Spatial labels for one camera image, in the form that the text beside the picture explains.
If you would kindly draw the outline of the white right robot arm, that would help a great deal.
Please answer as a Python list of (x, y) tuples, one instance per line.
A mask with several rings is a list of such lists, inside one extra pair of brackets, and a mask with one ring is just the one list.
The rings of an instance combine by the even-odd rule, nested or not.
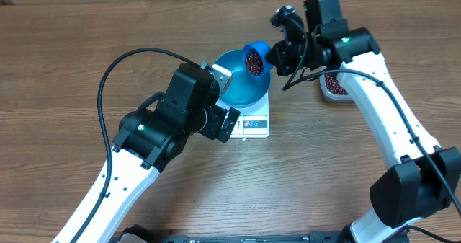
[(270, 21), (284, 38), (266, 55), (286, 87), (330, 74), (350, 95), (374, 135), (385, 174), (370, 188), (371, 208), (323, 242), (407, 242), (416, 222), (459, 207), (460, 152), (443, 149), (394, 84), (380, 46), (364, 27), (350, 29), (339, 0), (306, 0), (299, 14), (279, 8)]

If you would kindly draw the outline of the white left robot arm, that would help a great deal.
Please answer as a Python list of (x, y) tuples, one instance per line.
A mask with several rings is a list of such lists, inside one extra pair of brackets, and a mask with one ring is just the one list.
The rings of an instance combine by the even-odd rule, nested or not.
[(227, 142), (240, 112), (216, 102), (232, 78), (217, 64), (181, 64), (166, 92), (152, 95), (120, 121), (110, 159), (54, 242), (108, 242), (190, 136)]

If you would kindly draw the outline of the blue plastic bowl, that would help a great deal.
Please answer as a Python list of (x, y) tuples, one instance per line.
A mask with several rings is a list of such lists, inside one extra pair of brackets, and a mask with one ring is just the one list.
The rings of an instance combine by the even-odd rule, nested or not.
[(231, 71), (233, 80), (220, 101), (231, 107), (249, 107), (257, 103), (269, 90), (270, 73), (255, 76), (247, 71), (242, 61), (242, 50), (232, 50), (222, 54), (215, 64)]

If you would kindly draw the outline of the blue plastic scoop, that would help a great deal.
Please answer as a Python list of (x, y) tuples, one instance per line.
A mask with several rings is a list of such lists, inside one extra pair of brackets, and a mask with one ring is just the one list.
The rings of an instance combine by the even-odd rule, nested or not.
[(270, 46), (264, 41), (247, 43), (242, 50), (242, 60), (246, 70), (257, 77), (269, 74), (273, 67), (265, 58), (269, 51)]

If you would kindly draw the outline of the white kitchen scale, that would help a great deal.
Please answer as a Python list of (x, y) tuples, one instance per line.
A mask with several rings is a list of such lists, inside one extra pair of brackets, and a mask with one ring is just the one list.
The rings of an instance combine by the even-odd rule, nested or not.
[(259, 97), (250, 94), (222, 96), (217, 105), (226, 109), (233, 107), (240, 112), (231, 132), (231, 138), (267, 138), (270, 134), (269, 93)]

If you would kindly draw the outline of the red adzuki beans in container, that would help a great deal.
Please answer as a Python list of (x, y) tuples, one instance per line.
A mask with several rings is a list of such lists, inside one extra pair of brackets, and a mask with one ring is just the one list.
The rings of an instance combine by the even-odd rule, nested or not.
[(325, 84), (327, 90), (335, 95), (348, 95), (348, 92), (339, 85), (339, 82), (337, 79), (334, 78), (332, 74), (325, 74)]

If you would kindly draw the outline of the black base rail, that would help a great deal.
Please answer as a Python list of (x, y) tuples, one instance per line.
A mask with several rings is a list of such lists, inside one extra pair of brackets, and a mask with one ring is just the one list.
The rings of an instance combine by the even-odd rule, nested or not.
[(128, 227), (109, 242), (158, 242), (158, 243), (337, 243), (352, 242), (340, 231), (314, 231), (309, 234), (237, 236), (237, 237), (189, 237), (186, 235), (161, 236), (139, 225)]

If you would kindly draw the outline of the clear plastic bean container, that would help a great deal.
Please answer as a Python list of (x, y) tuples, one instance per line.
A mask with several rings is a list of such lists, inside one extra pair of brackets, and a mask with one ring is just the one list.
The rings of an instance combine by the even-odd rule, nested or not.
[(324, 99), (326, 101), (329, 101), (329, 102), (353, 102), (352, 96), (349, 93), (348, 93), (348, 95), (335, 95), (335, 94), (330, 93), (326, 88), (324, 75), (322, 75), (319, 78), (319, 84), (320, 84), (320, 87), (321, 87), (323, 97), (324, 97)]

